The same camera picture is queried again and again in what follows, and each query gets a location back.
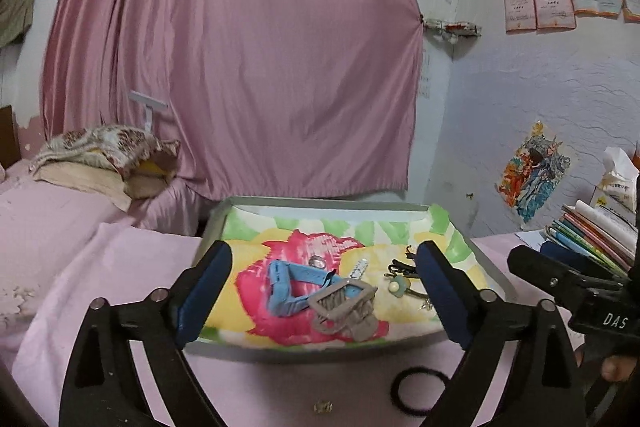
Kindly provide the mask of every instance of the blue gripper pad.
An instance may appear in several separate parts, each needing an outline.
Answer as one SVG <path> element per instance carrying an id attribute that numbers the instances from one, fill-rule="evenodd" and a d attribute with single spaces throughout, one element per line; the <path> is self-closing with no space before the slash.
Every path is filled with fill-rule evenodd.
<path id="1" fill-rule="evenodd" d="M 182 272 L 171 288 L 175 343 L 182 349 L 198 338 L 231 273 L 231 247 L 211 245 L 196 266 Z"/>
<path id="2" fill-rule="evenodd" d="M 468 322 L 478 309 L 478 290 L 466 273 L 451 266 L 433 241 L 418 247 L 415 267 L 447 336 L 468 349 L 475 334 Z"/>
<path id="3" fill-rule="evenodd" d="M 603 268 L 588 257 L 556 245 L 556 243 L 552 243 L 551 241 L 546 241 L 546 243 L 542 244 L 540 254 L 554 261 L 558 261 L 558 263 L 563 263 L 580 272 L 582 275 L 607 281 L 613 279 L 613 274 L 606 268 Z"/>

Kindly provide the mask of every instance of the pink curtain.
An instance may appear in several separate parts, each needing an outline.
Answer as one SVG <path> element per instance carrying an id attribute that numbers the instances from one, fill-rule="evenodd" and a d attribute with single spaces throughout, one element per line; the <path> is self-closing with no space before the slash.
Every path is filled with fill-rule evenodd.
<path id="1" fill-rule="evenodd" d="M 407 185 L 420 75 L 416 0 L 59 0 L 42 79 L 47 137 L 142 126 L 169 104 L 180 176 L 207 198 Z"/>

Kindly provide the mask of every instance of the floral towel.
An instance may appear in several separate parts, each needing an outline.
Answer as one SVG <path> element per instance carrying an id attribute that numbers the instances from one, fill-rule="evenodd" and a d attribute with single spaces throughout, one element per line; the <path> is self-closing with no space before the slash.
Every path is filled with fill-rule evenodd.
<path id="1" fill-rule="evenodd" d="M 231 246 L 233 266 L 229 280 L 213 307 L 200 338 L 244 347 L 275 349 L 325 349 L 353 345 L 340 335 L 327 336 L 311 327 L 310 310 L 292 317 L 273 317 L 267 310 L 267 270 L 275 259 L 307 264 L 319 255 L 326 269 L 345 277 L 360 259 L 369 267 L 363 280 L 378 287 L 374 314 L 380 326 L 371 341 L 397 341 L 440 331 L 433 311 L 422 308 L 420 299 L 398 299 L 388 291 L 385 278 L 393 259 L 407 261 L 404 253 L 415 251 L 422 241 L 432 240 L 449 262 L 464 270 L 476 287 L 504 293 L 476 261 L 462 234 L 449 221 L 446 210 L 431 205 L 424 218 L 415 221 L 360 221 L 335 219 L 287 219 L 266 217 L 232 208 L 222 232 Z M 292 285 L 294 295 L 308 295 L 317 287 Z M 419 280 L 412 289 L 423 292 Z"/>
<path id="2" fill-rule="evenodd" d="M 180 142 L 165 141 L 129 125 L 103 125 L 69 131 L 49 140 L 31 163 L 35 173 L 55 161 L 83 163 L 114 170 L 123 179 L 144 161 L 153 159 L 163 171 L 175 172 Z"/>

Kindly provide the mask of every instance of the finger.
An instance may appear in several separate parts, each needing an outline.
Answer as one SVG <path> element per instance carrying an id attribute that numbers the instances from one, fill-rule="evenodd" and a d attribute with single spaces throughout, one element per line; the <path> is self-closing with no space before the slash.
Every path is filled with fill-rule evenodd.
<path id="1" fill-rule="evenodd" d="M 609 357 L 602 363 L 602 378 L 610 382 L 624 382 L 631 377 L 638 359 L 632 357 Z"/>
<path id="2" fill-rule="evenodd" d="M 582 361 L 584 360 L 584 344 L 574 351 L 575 361 L 578 363 L 578 367 L 582 365 Z"/>

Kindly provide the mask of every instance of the black hair tie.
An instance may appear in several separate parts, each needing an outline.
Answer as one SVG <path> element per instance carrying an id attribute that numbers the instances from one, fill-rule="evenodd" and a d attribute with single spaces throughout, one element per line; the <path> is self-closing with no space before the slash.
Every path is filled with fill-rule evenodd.
<path id="1" fill-rule="evenodd" d="M 409 416 L 425 417 L 431 411 L 431 409 L 414 409 L 413 407 L 409 407 L 400 398 L 400 385 L 402 384 L 402 381 L 406 377 L 410 377 L 411 375 L 418 375 L 420 373 L 438 378 L 445 387 L 449 384 L 450 379 L 443 372 L 436 371 L 435 369 L 429 369 L 428 367 L 423 367 L 421 365 L 416 367 L 409 367 L 408 369 L 405 369 L 404 371 L 398 373 L 391 384 L 391 403 L 397 409 L 401 410 L 405 414 L 408 414 Z"/>

